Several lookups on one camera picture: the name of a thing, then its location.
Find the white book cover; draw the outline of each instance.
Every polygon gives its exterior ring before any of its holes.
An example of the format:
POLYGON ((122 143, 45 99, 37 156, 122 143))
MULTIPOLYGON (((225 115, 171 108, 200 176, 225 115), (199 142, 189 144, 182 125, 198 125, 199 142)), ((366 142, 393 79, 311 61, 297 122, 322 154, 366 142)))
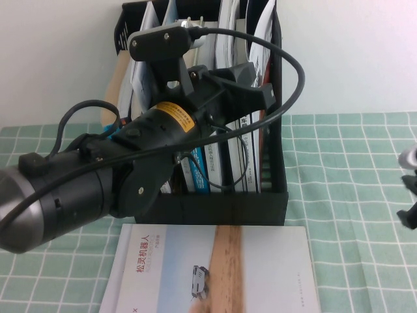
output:
MULTIPOLYGON (((218 19, 219 28, 229 28, 233 1, 236 0, 222 0, 218 19)), ((233 52, 229 50, 228 36, 218 35, 216 40, 216 68, 230 67, 230 61, 233 59, 232 53, 233 52)))
MULTIPOLYGON (((216 184, 223 185, 222 179, 222 164, 220 162, 220 151, 218 143, 212 143, 210 145, 204 146, 204 153, 206 154, 207 162, 207 176, 208 179, 216 184)), ((211 192, 222 192, 221 189, 210 185, 211 192)))
MULTIPOLYGON (((266 41, 271 41, 272 38, 272 13, 274 11, 275 0, 269 0, 266 4, 255 30, 255 37, 259 37, 266 41)), ((259 87, 263 83, 266 66, 268 65, 270 56, 269 49, 266 49, 258 44, 251 44, 249 61, 255 65, 256 79, 253 87, 259 87)), ((258 122, 260 118, 260 111, 252 113, 252 123, 258 122)), ((261 169, 259 157, 259 130, 252 132, 253 150, 255 155, 255 169, 257 172, 257 186, 261 186, 261 169)))
POLYGON ((120 118, 124 119, 129 116, 129 108, 130 104, 132 103, 133 97, 133 87, 130 81, 130 73, 134 67, 135 61, 132 58, 129 60, 128 67, 126 69, 126 73, 124 74, 120 91, 119 97, 117 99, 117 109, 119 110, 120 118))
POLYGON ((184 158, 181 160, 181 168, 184 174, 185 185, 187 186, 188 192, 195 192, 193 174, 191 172, 190 162, 188 158, 184 158))
POLYGON ((125 226, 100 313, 320 312, 304 227, 125 226))

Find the black plastic part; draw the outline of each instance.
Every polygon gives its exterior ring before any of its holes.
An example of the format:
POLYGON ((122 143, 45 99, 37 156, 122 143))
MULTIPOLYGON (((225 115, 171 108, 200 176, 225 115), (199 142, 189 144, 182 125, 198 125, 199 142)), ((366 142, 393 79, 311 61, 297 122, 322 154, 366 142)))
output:
MULTIPOLYGON (((79 152, 72 151, 55 155, 49 164, 46 175, 29 179, 35 190, 85 165, 85 161, 79 152)), ((43 242, 106 216, 113 200, 112 177, 112 169, 104 168, 77 177, 42 197, 43 242)))
POLYGON ((36 152, 19 156, 19 171, 28 177, 46 175, 48 168, 48 161, 36 152))
POLYGON ((205 22, 217 22, 221 0, 176 0, 177 12, 180 20, 186 20, 188 17, 191 21, 197 21, 204 16, 205 22))
POLYGON ((287 202, 288 193, 163 194, 151 210, 135 220, 138 224, 281 226, 287 202))
POLYGON ((408 211, 400 210, 397 212, 402 225, 411 230, 417 228, 417 203, 415 203, 408 211))
POLYGON ((139 33, 132 38, 130 56, 135 61, 159 62, 182 57, 191 47, 191 37, 184 27, 139 33))
MULTIPOLYGON (((168 0, 158 0, 153 1, 152 3, 156 11, 156 16, 162 25, 165 12, 168 7, 168 0)), ((141 29, 142 19, 143 15, 145 14, 146 6, 146 1, 124 3, 122 5, 122 14, 120 15, 114 32, 114 41, 117 54, 119 54, 120 50, 128 49, 127 42, 129 35, 141 29)))
MULTIPOLYGON (((209 20, 209 16, 213 16, 213 20, 218 19, 218 11, 220 8, 219 0, 176 0, 179 17, 190 16, 192 20, 198 20, 200 15, 209 20)), ((256 4, 256 8, 250 8, 249 12, 254 17, 255 22, 259 19, 266 0, 251 1, 256 4)), ((159 3, 167 3, 167 1, 153 1, 154 6, 159 3)), ((240 17, 246 13, 247 1, 240 3, 240 17)), ((118 26, 115 30, 115 38, 122 35, 121 32, 126 30, 124 25, 124 17, 127 15, 135 16, 130 8, 138 3, 130 3, 123 5, 123 14, 119 19, 118 26)), ((137 27, 129 28, 126 32, 126 38, 134 31, 140 28, 140 22, 136 22, 137 27)), ((255 31, 250 20, 249 32, 255 31)), ((281 33, 278 16, 273 15, 272 41, 280 45, 281 33)), ((116 44, 116 51, 121 48, 116 44)), ((277 106, 281 106, 281 59, 272 57, 270 80, 273 86, 274 94, 277 98, 277 106)), ((270 134, 268 136, 268 153, 270 154, 271 164, 271 181, 272 191, 262 194, 184 194, 184 195, 166 195, 159 196, 152 208, 145 214, 136 217, 137 223, 150 224, 232 224, 232 225, 283 225, 287 208, 287 182, 285 179, 285 167, 283 162, 282 144, 281 144, 281 122, 274 123, 270 126, 270 134)), ((228 149, 227 142, 221 143, 221 146, 228 149)))
MULTIPOLYGON (((276 9, 274 9, 274 15, 272 19, 272 43, 281 47, 281 27, 276 9)), ((274 88, 274 94, 276 104, 272 106, 272 109, 278 109, 282 106, 282 58, 278 57, 274 53, 271 54, 271 68, 270 68, 270 81, 274 88)), ((282 152, 282 119, 271 124, 269 126, 268 136, 268 152, 270 160, 271 184, 273 192, 287 192, 287 178, 285 175, 284 156, 282 152)))

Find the green checkered tablecloth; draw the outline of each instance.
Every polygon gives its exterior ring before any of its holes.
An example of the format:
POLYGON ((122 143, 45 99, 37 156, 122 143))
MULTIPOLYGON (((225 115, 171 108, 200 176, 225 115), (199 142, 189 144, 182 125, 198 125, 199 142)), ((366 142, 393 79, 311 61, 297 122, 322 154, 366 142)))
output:
MULTIPOLYGON (((50 151, 53 125, 3 128, 0 167, 50 151)), ((100 125, 68 125, 64 144, 100 125)), ((323 312, 417 312, 417 231, 396 212, 414 197, 397 155, 417 142, 417 113, 283 117, 290 200, 305 226, 323 312)), ((98 312, 123 222, 110 217, 15 256, 0 252, 0 313, 98 312)))

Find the paper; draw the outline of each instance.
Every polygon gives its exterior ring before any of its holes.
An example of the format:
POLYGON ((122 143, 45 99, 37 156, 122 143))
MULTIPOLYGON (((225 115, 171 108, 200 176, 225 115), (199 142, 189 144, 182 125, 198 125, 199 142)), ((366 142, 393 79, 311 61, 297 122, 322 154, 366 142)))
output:
POLYGON ((104 292, 99 313, 114 313, 116 311, 132 226, 132 224, 123 224, 122 226, 119 244, 117 245, 115 259, 113 261, 113 267, 111 268, 110 277, 107 283, 106 291, 104 292))
MULTIPOLYGON (((233 0, 222 0, 218 20, 219 28, 229 28, 232 5, 233 0)), ((218 35, 216 42, 216 68, 230 67, 232 65, 231 60, 233 59, 231 56, 232 52, 229 51, 228 36, 218 35)))
MULTIPOLYGON (((115 293, 106 290, 100 313, 320 312, 304 227, 136 224, 131 232, 119 240, 129 246, 120 288, 109 280, 115 293), (119 299, 113 311, 104 310, 110 296, 119 299)), ((122 270, 114 263, 111 276, 122 270)))

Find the book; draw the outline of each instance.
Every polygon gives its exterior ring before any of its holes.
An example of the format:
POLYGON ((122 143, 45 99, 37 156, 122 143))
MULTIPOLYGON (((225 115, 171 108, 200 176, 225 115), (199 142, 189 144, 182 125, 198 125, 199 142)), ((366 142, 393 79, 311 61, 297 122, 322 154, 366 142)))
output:
MULTIPOLYGON (((218 27, 226 29, 235 28, 235 20, 239 14, 238 0, 222 0, 220 6, 218 27)), ((218 35, 216 40, 216 68, 229 68, 233 66, 233 59, 235 58, 235 50, 233 48, 233 38, 230 36, 218 35)), ((226 125, 231 130, 240 128, 238 121, 233 121, 226 125)), ((244 157, 242 151, 242 143, 237 138, 232 138, 227 141, 229 146, 229 158, 231 165, 232 182, 237 181, 242 176, 244 170, 244 157)), ((235 192, 247 191, 246 180, 243 179, 238 182, 235 187, 235 192)))
MULTIPOLYGON (((275 0, 268 0, 265 8, 262 11, 261 17, 256 25, 255 37, 259 37, 266 41, 271 41, 272 38, 272 14, 274 12, 275 0)), ((256 78, 252 87, 259 87, 263 84, 266 68, 270 57, 269 49, 266 49, 258 44, 250 46, 249 61, 255 65, 256 78)), ((261 118, 261 112, 256 111, 251 114, 251 123, 256 123, 261 118)), ((252 132, 253 155, 255 157, 255 172, 257 186, 261 186, 261 156, 259 151, 259 129, 252 132)))
MULTIPOLYGON (((218 26, 218 22, 204 22, 201 25, 203 27, 215 28, 218 26)), ((198 49, 197 65, 205 65, 208 70, 214 69, 214 55, 216 47, 216 35, 210 34, 206 36, 206 41, 198 49)), ((220 146, 218 143, 211 143, 204 146, 205 160, 207 165, 207 177, 216 184, 223 185, 223 164, 220 156, 220 146)), ((221 192, 222 190, 210 185, 210 192, 221 192)))
POLYGON ((100 313, 277 308, 320 312, 304 227, 124 224, 100 313))
MULTIPOLYGON (((237 19, 236 20, 236 30, 242 33, 245 32, 246 28, 246 19, 237 19)), ((235 39, 235 65, 243 64, 248 62, 248 58, 246 55, 246 41, 241 38, 235 39)), ((248 126, 252 122, 251 115, 248 114, 244 117, 239 119, 239 127, 248 126)), ((245 183, 246 183, 246 190, 248 192, 258 192, 258 184, 256 180, 256 169, 255 169, 255 156, 254 156, 254 148, 253 148, 253 140, 252 134, 247 133, 242 135, 242 139, 245 143, 245 146, 248 150, 248 169, 246 170, 245 174, 245 183)))

